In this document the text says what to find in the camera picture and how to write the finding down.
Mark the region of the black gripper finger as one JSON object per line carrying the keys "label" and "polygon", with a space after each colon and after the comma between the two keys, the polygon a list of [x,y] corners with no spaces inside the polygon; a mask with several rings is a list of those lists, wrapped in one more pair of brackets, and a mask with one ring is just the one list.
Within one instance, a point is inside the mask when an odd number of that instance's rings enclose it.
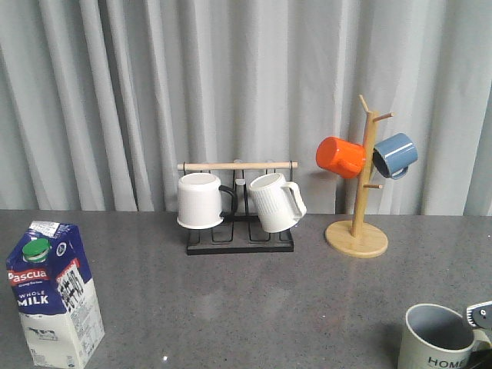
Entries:
{"label": "black gripper finger", "polygon": [[492,328],[492,301],[472,304],[466,307],[467,323],[471,327],[481,329]]}

